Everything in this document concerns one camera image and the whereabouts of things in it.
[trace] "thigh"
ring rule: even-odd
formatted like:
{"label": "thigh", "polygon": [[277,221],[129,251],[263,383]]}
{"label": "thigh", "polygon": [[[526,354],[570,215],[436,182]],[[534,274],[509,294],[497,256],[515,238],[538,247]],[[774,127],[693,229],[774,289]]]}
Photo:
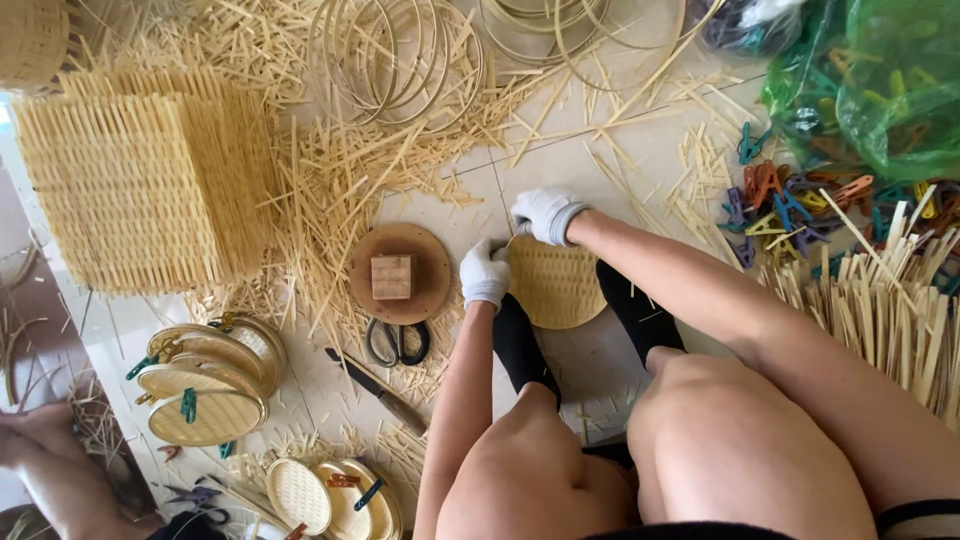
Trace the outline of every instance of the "thigh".
{"label": "thigh", "polygon": [[644,523],[722,521],[797,538],[876,538],[853,469],[806,413],[739,361],[670,358],[628,441]]}
{"label": "thigh", "polygon": [[572,540],[630,524],[626,480],[587,459],[553,394],[544,398],[521,394],[470,450],[441,509],[439,539]]}

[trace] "knife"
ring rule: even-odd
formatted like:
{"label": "knife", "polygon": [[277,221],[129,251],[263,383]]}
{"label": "knife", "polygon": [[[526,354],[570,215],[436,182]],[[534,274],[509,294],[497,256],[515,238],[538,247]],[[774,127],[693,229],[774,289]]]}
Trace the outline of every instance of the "knife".
{"label": "knife", "polygon": [[[342,361],[333,349],[326,348],[324,351],[326,351],[333,361],[337,363]],[[388,392],[379,380],[364,373],[361,368],[353,363],[353,360],[347,362],[347,373],[353,380],[356,380],[363,386],[365,390],[373,394],[397,420],[415,433],[417,437],[423,436],[423,434],[426,433],[426,422],[423,421],[420,414],[416,412],[413,407],[404,403],[403,400]]]}

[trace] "wooden knife handle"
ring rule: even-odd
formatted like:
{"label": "wooden knife handle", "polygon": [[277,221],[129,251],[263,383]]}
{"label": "wooden knife handle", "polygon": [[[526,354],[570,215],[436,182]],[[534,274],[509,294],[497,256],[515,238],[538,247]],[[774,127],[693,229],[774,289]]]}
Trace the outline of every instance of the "wooden knife handle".
{"label": "wooden knife handle", "polygon": [[380,403],[387,407],[387,410],[392,412],[404,426],[410,428],[410,431],[415,433],[417,437],[421,437],[426,433],[426,422],[423,421],[423,417],[397,396],[384,393],[380,396]]}

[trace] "white work glove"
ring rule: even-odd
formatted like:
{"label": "white work glove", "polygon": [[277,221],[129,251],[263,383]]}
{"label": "white work glove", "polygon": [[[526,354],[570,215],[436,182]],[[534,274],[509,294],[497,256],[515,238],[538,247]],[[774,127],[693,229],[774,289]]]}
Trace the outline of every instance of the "white work glove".
{"label": "white work glove", "polygon": [[464,307],[474,300],[486,300],[500,312],[500,303],[510,288],[507,241],[484,238],[473,246],[460,263],[460,285]]}
{"label": "white work glove", "polygon": [[573,247],[566,241],[566,228],[577,213],[592,209],[579,196],[557,188],[525,191],[516,196],[510,209],[517,234],[532,234],[534,238],[555,246]]}

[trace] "wooden block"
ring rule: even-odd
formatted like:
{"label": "wooden block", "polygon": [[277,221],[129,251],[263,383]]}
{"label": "wooden block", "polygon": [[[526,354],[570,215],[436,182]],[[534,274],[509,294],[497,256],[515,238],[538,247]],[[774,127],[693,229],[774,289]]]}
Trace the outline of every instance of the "wooden block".
{"label": "wooden block", "polygon": [[408,300],[414,295],[416,255],[379,256],[370,259],[374,300]]}

